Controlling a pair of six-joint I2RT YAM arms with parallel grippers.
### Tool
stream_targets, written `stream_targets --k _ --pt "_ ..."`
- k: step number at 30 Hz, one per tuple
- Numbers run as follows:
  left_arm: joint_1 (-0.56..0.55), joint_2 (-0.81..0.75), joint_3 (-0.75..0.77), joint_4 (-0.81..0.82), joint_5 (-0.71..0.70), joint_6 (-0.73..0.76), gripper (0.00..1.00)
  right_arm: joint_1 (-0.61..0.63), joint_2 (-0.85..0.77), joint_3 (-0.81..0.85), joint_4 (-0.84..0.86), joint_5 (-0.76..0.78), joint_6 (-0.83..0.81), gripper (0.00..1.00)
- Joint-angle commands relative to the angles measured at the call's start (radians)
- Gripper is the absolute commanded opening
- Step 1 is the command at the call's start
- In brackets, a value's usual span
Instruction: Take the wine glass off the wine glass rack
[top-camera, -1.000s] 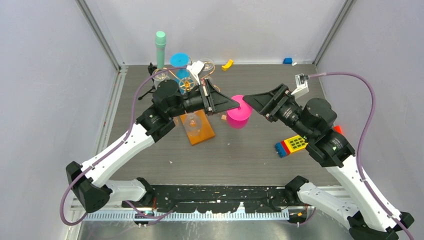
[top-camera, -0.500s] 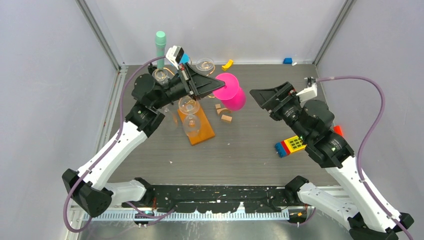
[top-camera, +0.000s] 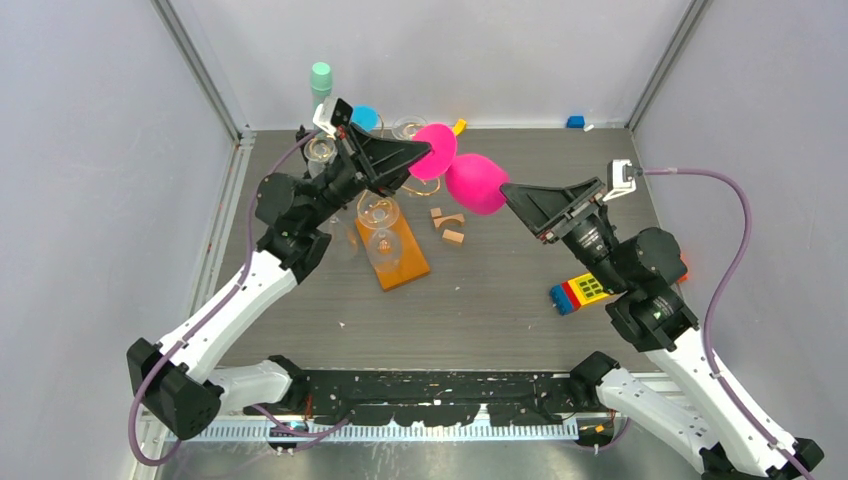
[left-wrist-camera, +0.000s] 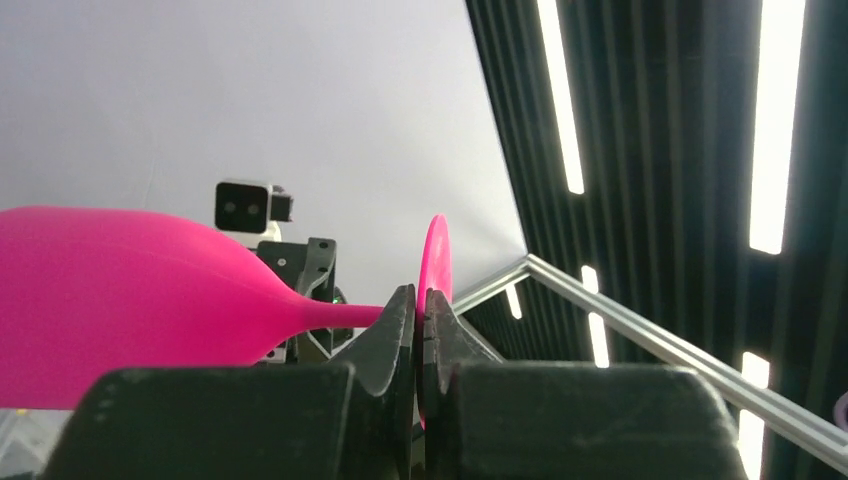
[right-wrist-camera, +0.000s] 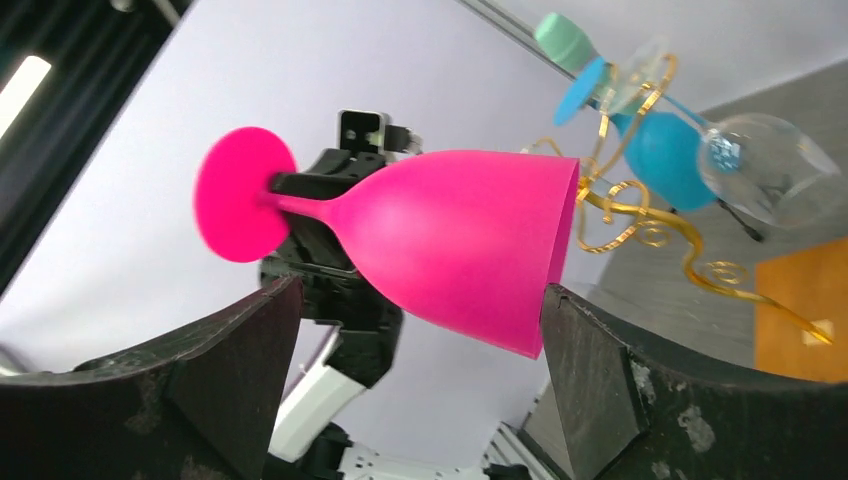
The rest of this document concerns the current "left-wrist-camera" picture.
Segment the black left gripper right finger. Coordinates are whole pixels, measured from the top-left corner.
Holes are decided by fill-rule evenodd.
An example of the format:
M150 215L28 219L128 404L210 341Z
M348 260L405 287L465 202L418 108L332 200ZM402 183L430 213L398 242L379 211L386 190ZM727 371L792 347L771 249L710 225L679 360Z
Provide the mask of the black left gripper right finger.
M421 327L421 408L425 429L425 477L459 479L463 473L464 434L469 415L463 411L466 364L504 362L502 355L459 318L438 290L426 294Z

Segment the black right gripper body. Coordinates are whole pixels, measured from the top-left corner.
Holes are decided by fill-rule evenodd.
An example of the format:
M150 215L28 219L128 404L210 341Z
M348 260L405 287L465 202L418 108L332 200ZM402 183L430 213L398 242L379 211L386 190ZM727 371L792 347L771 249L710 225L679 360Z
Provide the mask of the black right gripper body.
M325 303L345 304L336 286L337 242L311 237L304 244L261 241L257 256L298 294ZM263 364L321 363L353 337L351 328L320 328L279 344L261 360Z

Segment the pink plastic wine glass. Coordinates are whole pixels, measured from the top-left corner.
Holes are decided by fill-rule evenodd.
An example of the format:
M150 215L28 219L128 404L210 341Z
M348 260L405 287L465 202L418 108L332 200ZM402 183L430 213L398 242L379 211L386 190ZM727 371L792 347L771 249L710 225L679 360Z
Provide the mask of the pink plastic wine glass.
M71 410L124 368L251 366L381 308L307 298L211 227L157 212L27 206L1 214L1 404Z

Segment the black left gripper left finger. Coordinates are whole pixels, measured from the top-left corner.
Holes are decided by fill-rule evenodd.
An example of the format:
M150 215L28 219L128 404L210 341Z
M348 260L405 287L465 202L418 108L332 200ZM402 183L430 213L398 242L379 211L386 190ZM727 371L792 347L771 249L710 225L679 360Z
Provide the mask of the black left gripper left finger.
M398 287L376 322L332 359L349 373L339 479L410 477L415 317L415 287Z

